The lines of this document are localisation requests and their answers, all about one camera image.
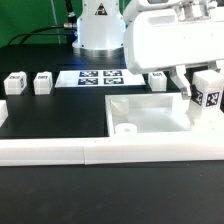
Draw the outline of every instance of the small white block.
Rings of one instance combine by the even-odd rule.
[[[148,75],[149,85],[152,91],[166,91],[167,77],[164,72],[151,72]]]
[[[0,100],[0,127],[8,117],[8,110],[5,100]]]
[[[27,86],[25,72],[12,72],[5,80],[6,95],[20,95]]]
[[[49,94],[52,88],[52,73],[39,72],[34,79],[34,92],[35,95]]]
[[[219,109],[223,94],[224,77],[213,70],[195,72],[193,85],[196,86],[193,104],[200,110]]]

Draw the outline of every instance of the white base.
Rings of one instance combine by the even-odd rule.
[[[224,160],[223,132],[1,140],[0,166]]]

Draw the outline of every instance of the black-and-white pattern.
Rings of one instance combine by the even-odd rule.
[[[79,77],[98,77],[98,71],[81,71]]]
[[[219,92],[209,93],[206,101],[206,107],[216,106],[219,101]]]
[[[124,79],[123,78],[104,78],[104,84],[105,85],[124,84]]]
[[[79,86],[98,85],[98,79],[79,79],[78,85]]]
[[[199,90],[195,90],[195,95],[191,98],[195,103],[197,103],[199,106],[202,105],[203,102],[203,93]]]
[[[122,76],[121,71],[103,71],[104,76],[117,77]]]

